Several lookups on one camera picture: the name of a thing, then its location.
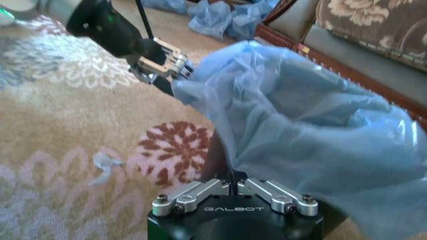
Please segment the patterned carpet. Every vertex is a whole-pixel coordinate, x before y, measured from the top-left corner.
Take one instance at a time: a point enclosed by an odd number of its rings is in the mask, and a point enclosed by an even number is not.
[[[134,3],[114,4],[143,29]],[[147,14],[195,62],[233,42]],[[210,122],[127,70],[47,17],[0,28],[0,239],[146,239],[153,199],[199,177]],[[90,186],[98,152],[124,166]]]

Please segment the black cable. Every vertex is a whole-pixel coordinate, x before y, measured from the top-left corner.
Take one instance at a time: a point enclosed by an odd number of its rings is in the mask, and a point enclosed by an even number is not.
[[[147,18],[146,11],[145,11],[145,6],[143,6],[143,0],[135,0],[135,1],[137,1],[137,6],[138,6],[142,22],[145,23],[145,27],[146,27],[146,32],[147,32],[149,38],[154,39],[155,35],[154,35],[154,32],[153,32],[153,28],[150,27],[150,22],[149,22],[149,18]]]

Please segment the floral cushion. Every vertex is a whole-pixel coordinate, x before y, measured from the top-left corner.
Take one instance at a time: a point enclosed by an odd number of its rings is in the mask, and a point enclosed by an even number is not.
[[[427,72],[426,0],[319,0],[317,24]]]

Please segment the blue plastic bag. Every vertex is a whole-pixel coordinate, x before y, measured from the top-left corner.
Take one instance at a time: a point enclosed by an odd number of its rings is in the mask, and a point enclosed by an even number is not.
[[[191,21],[189,27],[198,33],[223,39],[223,34],[233,20],[233,11],[227,3],[219,1],[210,4],[201,1],[189,8]]]
[[[179,14],[187,13],[186,0],[143,0],[143,6]]]
[[[227,28],[227,34],[239,40],[254,38],[258,24],[262,22],[273,7],[267,1],[254,4],[237,5],[231,13],[231,23]]]
[[[427,135],[378,94],[255,42],[173,89],[214,122],[231,168],[330,203],[373,239],[427,232]]]

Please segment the translucent plastic bag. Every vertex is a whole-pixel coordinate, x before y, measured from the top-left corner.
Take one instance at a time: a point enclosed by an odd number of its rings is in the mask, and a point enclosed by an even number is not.
[[[271,10],[273,7],[267,1],[237,5],[231,13],[231,24],[227,29],[227,34],[239,40],[253,39],[257,25],[262,22]]]
[[[187,13],[186,0],[143,0],[143,6],[179,14]]]
[[[191,21],[189,27],[195,32],[223,39],[223,34],[233,20],[233,11],[227,3],[219,1],[210,4],[202,0],[189,8]]]
[[[330,203],[373,239],[427,232],[427,135],[379,95],[255,42],[173,88],[214,122],[234,169]]]

